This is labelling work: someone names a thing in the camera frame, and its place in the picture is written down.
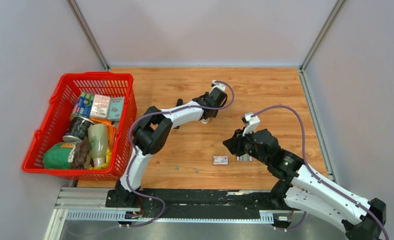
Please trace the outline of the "black stapler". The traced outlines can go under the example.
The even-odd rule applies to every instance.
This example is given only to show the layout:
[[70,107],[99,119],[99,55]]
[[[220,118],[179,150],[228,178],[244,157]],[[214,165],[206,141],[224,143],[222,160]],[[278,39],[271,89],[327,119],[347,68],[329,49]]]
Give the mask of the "black stapler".
[[[176,101],[176,107],[180,107],[184,104],[184,101],[182,98],[178,98]],[[180,125],[178,123],[175,124],[174,129],[178,130],[180,128]]]

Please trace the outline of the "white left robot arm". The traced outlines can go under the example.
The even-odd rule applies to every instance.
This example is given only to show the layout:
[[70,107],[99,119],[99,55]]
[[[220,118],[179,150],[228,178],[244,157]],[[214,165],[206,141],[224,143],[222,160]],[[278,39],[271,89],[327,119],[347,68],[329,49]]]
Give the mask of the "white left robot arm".
[[189,122],[207,122],[215,118],[219,110],[228,107],[226,83],[214,81],[211,90],[188,103],[168,108],[149,107],[145,114],[131,126],[128,138],[132,145],[131,157],[124,174],[117,181],[115,193],[125,207],[133,207],[138,201],[137,190],[153,155],[166,144],[172,129]]

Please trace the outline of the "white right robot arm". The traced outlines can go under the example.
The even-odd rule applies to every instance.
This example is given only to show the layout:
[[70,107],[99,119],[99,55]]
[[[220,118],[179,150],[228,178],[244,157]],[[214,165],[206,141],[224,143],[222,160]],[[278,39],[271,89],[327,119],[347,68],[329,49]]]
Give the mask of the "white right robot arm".
[[247,134],[237,129],[223,145],[237,157],[249,155],[263,163],[278,179],[270,195],[274,208],[302,210],[334,225],[349,240],[380,239],[387,210],[382,200],[358,196],[331,181],[281,148],[267,129]]

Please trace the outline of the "red white staple box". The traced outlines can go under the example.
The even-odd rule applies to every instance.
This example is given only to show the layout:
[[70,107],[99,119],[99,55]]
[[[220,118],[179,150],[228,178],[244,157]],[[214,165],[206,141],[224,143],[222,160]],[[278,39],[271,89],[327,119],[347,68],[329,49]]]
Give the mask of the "red white staple box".
[[229,158],[227,156],[213,156],[213,165],[228,165]]

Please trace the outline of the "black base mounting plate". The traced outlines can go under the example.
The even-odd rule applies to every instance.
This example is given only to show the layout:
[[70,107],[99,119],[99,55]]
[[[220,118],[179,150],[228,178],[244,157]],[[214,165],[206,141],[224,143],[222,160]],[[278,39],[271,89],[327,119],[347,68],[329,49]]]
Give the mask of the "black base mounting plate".
[[137,208],[143,217],[175,219],[244,219],[260,216],[260,211],[291,211],[289,206],[273,199],[269,191],[141,188],[139,193],[120,196],[110,190],[106,198],[109,208]]

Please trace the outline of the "teal sponge pack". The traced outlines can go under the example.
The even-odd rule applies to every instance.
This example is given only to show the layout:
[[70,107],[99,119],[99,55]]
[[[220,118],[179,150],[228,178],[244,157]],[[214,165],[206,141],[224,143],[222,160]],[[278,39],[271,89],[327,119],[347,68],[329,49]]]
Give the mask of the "teal sponge pack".
[[124,101],[124,97],[112,97],[110,99],[109,109],[106,117],[107,120],[111,122],[119,122],[121,120]]

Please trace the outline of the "pink sponge pack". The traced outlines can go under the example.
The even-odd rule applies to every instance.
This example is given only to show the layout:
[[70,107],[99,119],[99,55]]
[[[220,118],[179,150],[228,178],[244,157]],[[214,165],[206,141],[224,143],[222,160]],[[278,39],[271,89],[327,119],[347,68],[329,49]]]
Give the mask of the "pink sponge pack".
[[89,117],[106,119],[110,108],[111,98],[106,95],[95,94]]

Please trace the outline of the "blue green scrubber pack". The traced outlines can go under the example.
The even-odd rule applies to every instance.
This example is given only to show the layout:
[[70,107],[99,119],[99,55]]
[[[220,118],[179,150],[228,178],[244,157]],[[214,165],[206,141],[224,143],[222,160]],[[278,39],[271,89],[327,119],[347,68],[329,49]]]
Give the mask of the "blue green scrubber pack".
[[77,98],[76,103],[73,106],[72,112],[70,114],[70,120],[73,120],[76,117],[89,118],[93,101],[94,101],[93,94],[87,92],[81,92],[81,94]]

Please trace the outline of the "dark glass jar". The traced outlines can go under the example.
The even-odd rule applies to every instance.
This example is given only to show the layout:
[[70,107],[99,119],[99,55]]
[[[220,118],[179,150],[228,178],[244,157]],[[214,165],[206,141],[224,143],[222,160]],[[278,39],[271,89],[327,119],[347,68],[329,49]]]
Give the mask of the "dark glass jar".
[[88,129],[95,123],[90,119],[77,116],[71,120],[70,126],[66,130],[62,140],[66,143],[70,142],[81,142],[85,137],[88,136]]

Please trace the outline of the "green snack bag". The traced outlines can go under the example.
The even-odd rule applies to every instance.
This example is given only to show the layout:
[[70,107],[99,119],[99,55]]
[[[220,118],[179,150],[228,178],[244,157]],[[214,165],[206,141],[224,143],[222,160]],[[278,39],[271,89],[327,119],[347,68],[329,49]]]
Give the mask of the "green snack bag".
[[79,152],[80,142],[59,142],[53,145],[43,156],[45,169],[80,169],[82,163],[75,156]]

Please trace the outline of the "red plastic shopping basket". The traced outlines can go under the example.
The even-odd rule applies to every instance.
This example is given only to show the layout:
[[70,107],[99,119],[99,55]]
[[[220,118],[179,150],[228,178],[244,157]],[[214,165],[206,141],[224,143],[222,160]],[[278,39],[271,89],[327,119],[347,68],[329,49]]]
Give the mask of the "red plastic shopping basket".
[[[47,113],[40,128],[33,135],[21,169],[25,173],[47,174],[67,180],[118,180],[126,171],[131,155],[128,133],[137,116],[133,83],[134,78],[129,73],[96,71],[64,74],[49,99]],[[71,112],[81,93],[124,98],[110,165],[106,169],[99,170],[45,169],[44,154],[50,147],[62,141],[70,125]]]

